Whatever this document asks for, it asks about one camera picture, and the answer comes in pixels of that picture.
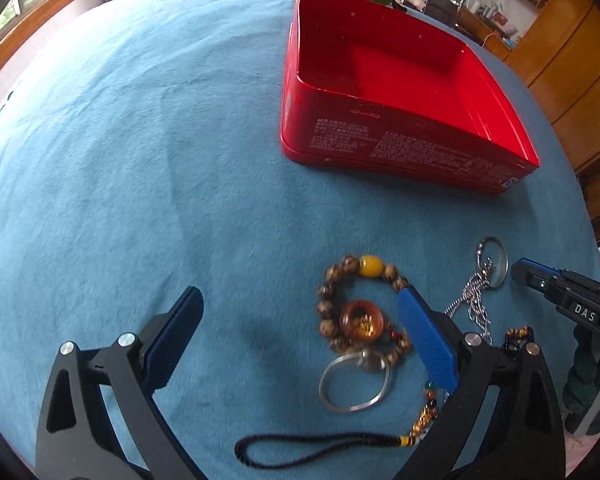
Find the red tin box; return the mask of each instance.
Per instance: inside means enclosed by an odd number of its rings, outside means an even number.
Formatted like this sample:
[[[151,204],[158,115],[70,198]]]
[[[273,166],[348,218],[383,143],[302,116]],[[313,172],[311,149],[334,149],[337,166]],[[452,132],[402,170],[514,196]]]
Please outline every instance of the red tin box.
[[[501,193],[540,161],[508,99],[460,39],[366,0],[297,0],[282,151],[301,164]]]

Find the black mesh chair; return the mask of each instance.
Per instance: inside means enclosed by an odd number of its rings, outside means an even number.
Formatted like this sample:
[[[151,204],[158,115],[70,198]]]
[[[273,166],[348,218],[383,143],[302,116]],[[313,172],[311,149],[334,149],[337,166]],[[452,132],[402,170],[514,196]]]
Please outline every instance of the black mesh chair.
[[[433,19],[455,28],[458,14],[465,0],[427,0],[424,13]]]

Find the desk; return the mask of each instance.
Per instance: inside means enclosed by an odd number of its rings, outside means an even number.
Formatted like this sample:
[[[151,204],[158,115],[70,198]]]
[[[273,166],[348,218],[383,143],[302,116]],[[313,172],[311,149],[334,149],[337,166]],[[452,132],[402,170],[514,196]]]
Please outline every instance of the desk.
[[[504,61],[512,50],[499,36],[494,34],[493,27],[464,7],[460,9],[458,25],[483,42],[484,47],[499,60]]]

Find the metal bolt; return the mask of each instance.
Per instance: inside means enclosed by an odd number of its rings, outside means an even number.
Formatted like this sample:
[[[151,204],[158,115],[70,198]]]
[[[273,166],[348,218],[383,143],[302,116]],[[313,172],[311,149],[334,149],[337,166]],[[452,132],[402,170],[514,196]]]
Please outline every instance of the metal bolt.
[[[75,349],[73,341],[66,341],[60,345],[60,353],[62,355],[69,355]]]
[[[526,352],[531,355],[538,355],[540,353],[540,347],[536,343],[527,343]]]
[[[464,342],[469,346],[478,346],[480,343],[482,343],[482,338],[473,332],[469,332],[464,336]]]
[[[118,338],[118,344],[120,346],[131,346],[136,342],[136,336],[131,332],[125,332]]]

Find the blue tablecloth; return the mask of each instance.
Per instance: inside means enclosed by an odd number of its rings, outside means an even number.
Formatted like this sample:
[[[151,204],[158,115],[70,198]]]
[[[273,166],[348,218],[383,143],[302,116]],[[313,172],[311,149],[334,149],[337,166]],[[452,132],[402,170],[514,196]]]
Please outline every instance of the blue tablecloth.
[[[427,376],[415,354],[372,410],[335,415],[318,400],[333,354],[318,335],[315,289],[344,254],[395,263],[437,310],[460,294],[485,235],[500,237],[512,261],[600,278],[584,201],[549,123],[519,79],[477,46],[542,160],[504,195],[287,160],[278,118],[294,2],[104,4],[46,47],[1,109],[0,430],[26,460],[59,344],[109,345],[168,310],[187,285],[202,291],[205,315],[155,400],[209,478],[250,479],[266,475],[234,457],[246,434],[399,434],[422,407]],[[359,282],[347,295],[397,319],[386,285]],[[495,344],[507,328],[535,328],[560,391],[572,324],[510,280],[484,301]],[[475,329],[464,310],[457,320]],[[356,380],[360,397],[378,386]],[[123,447],[140,462],[106,396]],[[259,457],[289,457],[282,452]],[[350,450],[275,477],[391,478],[410,452]]]

